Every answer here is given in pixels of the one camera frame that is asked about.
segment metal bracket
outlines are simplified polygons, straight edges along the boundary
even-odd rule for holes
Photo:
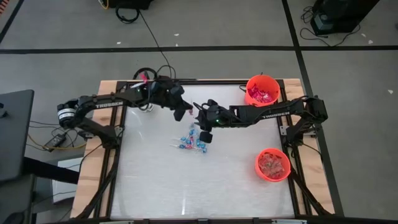
[[[272,220],[272,223],[277,223],[277,224],[307,224],[306,220]]]
[[[280,132],[281,136],[286,136],[287,135],[287,131],[286,130],[287,130],[288,127],[289,126],[287,126],[287,125],[279,126],[279,132]],[[317,134],[315,133],[315,131],[310,131],[310,132],[304,133],[304,135],[305,136],[315,137]]]

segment gray floor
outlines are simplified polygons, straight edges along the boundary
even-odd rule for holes
[[[297,33],[302,9],[314,0],[289,0]],[[11,14],[11,1],[0,28]],[[397,45],[398,4],[381,0],[343,45]],[[281,1],[155,0],[144,11],[161,46],[283,45],[292,41]],[[331,43],[341,40],[333,35]],[[299,37],[300,45],[322,45]],[[0,49],[154,47],[142,19],[125,25],[97,0],[25,0]],[[275,78],[301,78],[294,52],[167,52],[179,78],[249,78],[264,72]],[[313,92],[326,102],[323,125],[346,216],[398,219],[395,131],[398,51],[303,52]],[[0,55],[0,93],[35,90],[32,119],[56,123],[56,106],[96,93],[101,80],[128,79],[141,67],[157,68],[164,59],[153,53]],[[50,130],[31,129],[38,141]],[[53,161],[81,150],[52,153],[27,148],[26,156]],[[41,213],[39,223],[57,221],[67,212]]]

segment wire bundle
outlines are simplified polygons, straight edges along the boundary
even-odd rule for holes
[[[303,20],[304,24],[308,24],[311,19],[314,17],[314,13],[312,11],[312,6],[307,6],[303,9],[303,14],[300,16],[301,20]],[[326,44],[328,47],[337,47],[340,44],[344,43],[344,41],[347,39],[348,36],[353,35],[355,33],[357,33],[359,30],[361,30],[361,25],[358,24],[359,29],[356,31],[352,31],[349,34],[345,35],[343,40],[335,45],[330,45],[329,43],[327,43],[326,41],[324,41],[321,38],[327,39],[329,38],[328,36],[320,36],[320,35],[316,35],[314,32],[312,32],[310,29],[304,27],[300,30],[300,37],[303,38],[304,40],[320,40],[322,41],[324,44]],[[309,33],[311,33],[312,35],[314,35],[316,38],[306,38],[303,36],[303,31],[307,30]]]
[[[30,134],[28,134],[28,138],[30,139],[30,141],[34,144],[29,144],[27,143],[27,146],[33,147],[34,149],[40,150],[40,151],[46,151],[43,149],[43,147],[49,148],[49,149],[79,149],[82,148],[86,145],[86,143],[81,144],[79,146],[75,146],[75,142],[78,138],[78,132],[75,129],[68,129],[68,130],[62,130],[62,127],[57,127],[59,126],[58,124],[49,124],[49,123],[41,123],[41,122],[37,122],[37,121],[30,121],[31,123],[36,123],[36,124],[40,124],[40,125],[44,125],[44,126],[29,126],[30,128],[52,128],[53,130],[51,131],[51,135],[54,137],[55,136],[55,132],[56,131],[62,131],[70,140],[69,145],[67,145],[66,147],[50,147],[50,146],[43,146],[41,144],[39,144]],[[69,132],[70,131],[74,131],[76,132],[76,136],[74,139],[72,139],[72,137],[70,137]]]

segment speaker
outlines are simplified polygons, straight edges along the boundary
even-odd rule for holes
[[[153,0],[109,0],[109,7],[115,8],[118,4],[126,9],[148,9]]]
[[[316,35],[349,33],[379,0],[317,0],[311,26]]]

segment candy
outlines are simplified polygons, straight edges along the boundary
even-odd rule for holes
[[[252,98],[254,98],[260,103],[272,102],[271,93],[268,91],[263,91],[258,89],[256,84],[254,84],[252,88],[248,89],[248,93]]]
[[[285,169],[282,166],[282,159],[270,153],[265,153],[259,158],[261,172],[269,178],[279,179],[283,176]]]

